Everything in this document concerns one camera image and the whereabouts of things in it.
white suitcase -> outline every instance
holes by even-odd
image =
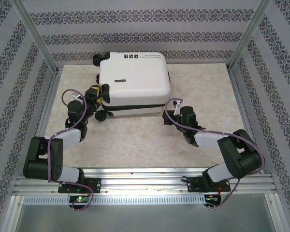
[[[157,52],[110,52],[95,55],[100,65],[104,112],[110,116],[162,112],[170,98],[170,77],[163,54]]]

marble floor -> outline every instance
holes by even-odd
[[[242,129],[225,64],[168,64],[171,97],[192,106],[199,125],[210,130]],[[68,88],[85,92],[96,84],[99,67],[64,66],[46,136],[64,128],[67,108],[61,94]],[[72,93],[65,101],[73,100]],[[164,126],[161,113],[133,117],[91,118],[84,141],[66,150],[63,163],[73,167],[210,167],[223,162],[219,150],[194,147],[174,126]]]

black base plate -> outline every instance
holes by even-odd
[[[85,185],[90,185],[93,193],[100,193],[101,190],[101,178],[85,178]],[[58,193],[89,193],[87,188],[74,186],[74,185],[62,185],[58,187]]]
[[[188,192],[218,192],[219,186],[221,187],[221,192],[230,192],[230,184],[228,180],[222,180],[213,186],[207,188],[202,182],[202,177],[187,177]]]

cable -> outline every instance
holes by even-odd
[[[264,155],[262,154],[262,152],[257,148],[256,145],[254,145],[251,141],[241,137],[241,136],[238,136],[236,134],[231,134],[231,133],[226,133],[226,132],[220,132],[220,131],[215,131],[215,130],[200,130],[200,129],[195,129],[195,128],[192,128],[192,127],[186,127],[184,125],[181,125],[177,122],[175,122],[169,115],[168,111],[167,111],[167,106],[169,104],[170,101],[174,101],[174,100],[178,100],[180,102],[183,102],[183,99],[181,98],[171,98],[169,99],[165,106],[164,106],[164,111],[165,111],[165,114],[167,115],[167,117],[169,118],[169,120],[171,122],[173,122],[173,124],[179,126],[179,127],[182,127],[182,128],[185,128],[185,129],[188,129],[188,130],[192,130],[192,131],[197,131],[197,132],[202,132],[202,133],[212,133],[212,134],[222,134],[222,135],[227,135],[227,136],[232,136],[232,137],[235,137],[239,140],[242,140],[244,143],[246,144],[249,144],[251,145],[258,153],[258,155],[260,156],[261,158],[261,167],[258,169],[258,170],[255,170],[254,172],[252,172],[250,175],[253,175],[253,174],[256,174],[256,173],[259,173],[263,168],[264,168],[264,165],[265,165],[265,158],[264,158]],[[235,189],[237,188],[238,184],[240,183],[240,180],[237,181],[236,185],[234,186],[234,188],[232,189],[232,191],[226,196],[226,198],[216,207],[212,207],[212,209],[216,209],[216,208],[219,208],[220,206],[222,206],[230,197],[231,195],[233,194],[233,192],[235,191]]]
[[[77,91],[77,90],[75,90],[75,89],[71,89],[71,88],[70,88],[70,89],[65,90],[65,91],[62,93],[62,95],[61,95],[62,103],[63,103],[64,105],[67,106],[67,104],[66,104],[66,103],[64,102],[64,100],[63,100],[63,96],[64,96],[64,94],[65,94],[66,92],[68,92],[68,91],[74,91],[74,92],[77,92],[77,93],[78,93],[78,94],[83,98],[85,108],[84,108],[84,112],[83,112],[82,116],[80,117],[80,119],[79,119],[79,120],[78,120],[74,125],[72,125],[70,128],[67,128],[67,129],[61,130],[61,131],[59,131],[59,132],[53,134],[52,136],[50,136],[50,138],[49,138],[49,140],[48,140],[48,144],[47,144],[47,168],[48,168],[48,172],[47,172],[47,174],[48,174],[47,181],[48,181],[48,183],[51,182],[51,153],[50,153],[50,148],[51,148],[51,141],[52,141],[52,139],[54,139],[56,136],[58,136],[58,135],[60,135],[60,134],[62,134],[62,133],[64,133],[64,132],[70,131],[70,130],[72,130],[73,128],[75,128],[75,127],[76,127],[76,126],[77,126],[77,125],[78,125],[78,124],[83,120],[83,118],[84,118],[84,116],[85,116],[85,114],[86,114],[86,110],[87,110],[87,102],[86,102],[86,99],[85,99],[84,95],[83,95],[81,92],[79,92],[79,91]],[[74,211],[74,210],[76,210],[76,211],[82,211],[82,210],[88,208],[88,207],[90,206],[90,204],[92,203],[92,201],[93,201],[93,190],[92,190],[90,187],[88,187],[88,186],[86,186],[86,185],[78,184],[78,183],[72,183],[72,182],[62,182],[62,181],[54,181],[54,182],[56,182],[56,183],[60,183],[60,184],[66,184],[66,185],[80,186],[80,187],[83,187],[83,188],[87,188],[87,189],[89,190],[89,192],[91,192],[91,194],[92,194],[91,199],[90,199],[90,201],[89,201],[89,202],[88,202],[84,207],[82,207],[82,208],[80,208],[80,209],[75,209],[75,208],[73,208],[73,205],[74,205],[74,204],[72,204],[72,210],[73,210],[73,211]]]

patterned wallpaper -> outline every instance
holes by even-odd
[[[90,64],[95,53],[158,51],[167,62],[227,62],[259,0],[27,0],[58,66]]]
[[[0,228],[52,76],[10,2],[0,0]]]
[[[273,1],[233,72],[290,223],[290,1]]]

